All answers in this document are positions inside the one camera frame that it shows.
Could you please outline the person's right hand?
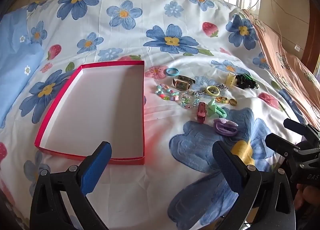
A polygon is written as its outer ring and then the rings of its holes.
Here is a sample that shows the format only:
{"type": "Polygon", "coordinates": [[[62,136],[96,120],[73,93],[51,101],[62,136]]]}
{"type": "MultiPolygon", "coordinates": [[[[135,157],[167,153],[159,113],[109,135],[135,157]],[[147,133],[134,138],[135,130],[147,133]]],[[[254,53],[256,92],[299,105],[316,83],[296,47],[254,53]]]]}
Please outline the person's right hand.
{"type": "Polygon", "coordinates": [[[313,186],[297,184],[297,193],[294,199],[295,210],[299,210],[306,202],[318,207],[320,204],[320,190],[313,186]]]}

